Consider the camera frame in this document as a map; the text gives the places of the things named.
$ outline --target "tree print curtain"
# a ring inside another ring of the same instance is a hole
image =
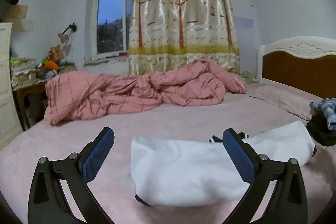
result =
[[[198,58],[239,71],[239,50],[227,0],[132,0],[129,72],[180,68]]]

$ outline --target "dresser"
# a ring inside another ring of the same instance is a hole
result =
[[[12,23],[0,23],[0,150],[22,133],[14,105],[9,72],[11,30]]]

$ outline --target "silver bolt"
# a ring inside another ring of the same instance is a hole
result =
[[[47,160],[46,157],[42,157],[42,158],[39,159],[39,163],[43,164],[43,163],[46,162],[46,160]]]
[[[77,158],[77,156],[78,156],[78,154],[77,153],[71,153],[70,155],[69,155],[69,159],[71,159],[71,160],[74,160],[75,158]]]
[[[289,161],[291,162],[291,164],[297,164],[297,160],[294,158],[291,158]]]
[[[268,157],[267,157],[267,155],[265,155],[265,154],[260,154],[260,155],[259,155],[259,158],[260,158],[261,160],[268,160]]]

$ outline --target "white headboard frame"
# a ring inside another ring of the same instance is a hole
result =
[[[282,39],[266,46],[259,46],[257,57],[258,82],[263,82],[263,56],[275,51],[287,52],[299,58],[315,59],[330,54],[336,55],[336,40],[325,37],[299,36]]]

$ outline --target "desk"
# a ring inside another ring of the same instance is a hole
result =
[[[25,97],[29,94],[40,94],[40,93],[45,94],[45,84],[46,81],[39,82],[24,88],[19,88],[17,90],[13,90],[14,101],[18,108],[19,120],[23,130],[25,130],[25,128],[30,128],[29,119],[25,109]]]

